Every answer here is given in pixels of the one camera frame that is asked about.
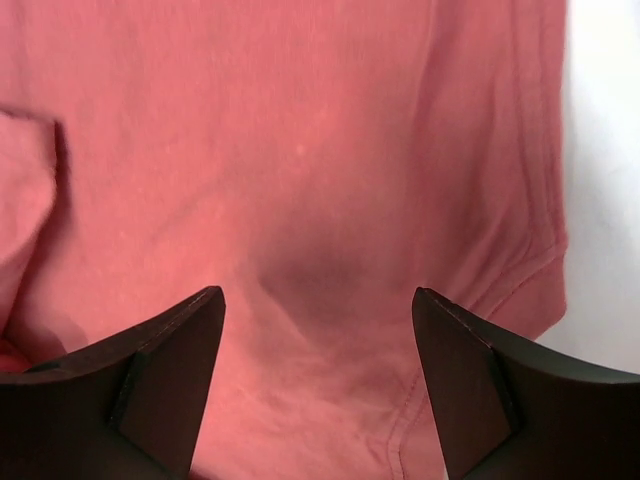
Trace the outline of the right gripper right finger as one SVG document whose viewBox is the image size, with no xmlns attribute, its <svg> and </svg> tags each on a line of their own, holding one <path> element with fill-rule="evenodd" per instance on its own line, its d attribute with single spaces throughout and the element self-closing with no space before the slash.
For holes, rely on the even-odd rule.
<svg viewBox="0 0 640 480">
<path fill-rule="evenodd" d="M 451 479 L 636 479 L 639 377 L 570 357 L 439 293 L 412 302 Z"/>
</svg>

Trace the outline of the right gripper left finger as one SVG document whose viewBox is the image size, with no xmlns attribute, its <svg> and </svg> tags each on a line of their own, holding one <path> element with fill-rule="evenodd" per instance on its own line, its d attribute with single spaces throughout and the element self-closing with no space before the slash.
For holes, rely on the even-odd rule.
<svg viewBox="0 0 640 480">
<path fill-rule="evenodd" d="M 185 479 L 223 331 L 207 287 L 99 342 L 1 376 L 4 479 Z"/>
</svg>

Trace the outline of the salmon pink t-shirt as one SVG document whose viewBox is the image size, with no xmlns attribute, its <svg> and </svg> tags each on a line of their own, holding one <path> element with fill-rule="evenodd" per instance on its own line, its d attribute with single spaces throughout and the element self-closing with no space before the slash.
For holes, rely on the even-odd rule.
<svg viewBox="0 0 640 480">
<path fill-rule="evenodd" d="M 439 479 L 411 300 L 565 311 L 562 1 L 5 1 L 1 367 L 227 299 L 207 479 Z"/>
</svg>

